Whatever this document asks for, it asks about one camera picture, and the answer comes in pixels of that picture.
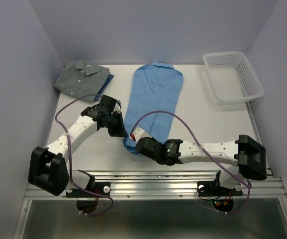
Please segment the light blue long sleeve shirt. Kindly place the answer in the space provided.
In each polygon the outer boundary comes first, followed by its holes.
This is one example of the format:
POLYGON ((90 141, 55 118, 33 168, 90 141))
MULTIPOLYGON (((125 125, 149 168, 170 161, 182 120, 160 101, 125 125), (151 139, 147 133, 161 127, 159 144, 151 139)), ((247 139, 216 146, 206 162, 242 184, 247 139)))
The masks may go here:
MULTIPOLYGON (((124 126, 128 133, 146 113, 167 111, 174 113, 183 86, 183 74, 173 65, 153 62, 139 67, 133 75, 131 93, 124 126)), ((137 125, 159 142, 168 139, 173 116, 154 113, 137 125)))

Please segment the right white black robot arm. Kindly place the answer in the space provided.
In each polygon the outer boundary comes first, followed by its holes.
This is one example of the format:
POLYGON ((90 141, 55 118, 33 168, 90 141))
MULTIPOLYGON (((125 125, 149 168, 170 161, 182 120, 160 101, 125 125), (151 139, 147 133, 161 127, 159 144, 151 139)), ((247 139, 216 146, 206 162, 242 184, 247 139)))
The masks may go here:
POLYGON ((158 142, 148 133, 135 132, 135 151, 160 165, 213 162, 221 168, 213 182, 218 194, 235 189, 245 180, 267 178, 266 149, 247 135, 222 143, 192 143, 181 139, 158 142))

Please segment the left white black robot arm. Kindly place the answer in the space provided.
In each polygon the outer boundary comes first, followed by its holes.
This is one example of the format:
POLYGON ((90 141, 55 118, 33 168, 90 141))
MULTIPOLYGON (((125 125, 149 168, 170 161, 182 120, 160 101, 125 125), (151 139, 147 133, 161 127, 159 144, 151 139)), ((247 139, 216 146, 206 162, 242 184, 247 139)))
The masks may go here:
POLYGON ((32 151, 28 182, 54 196, 75 188, 83 196, 90 196, 95 190, 94 177, 82 170, 73 171, 72 155, 101 128, 106 128, 111 137, 128 136, 121 112, 100 105, 87 107, 63 135, 32 151))

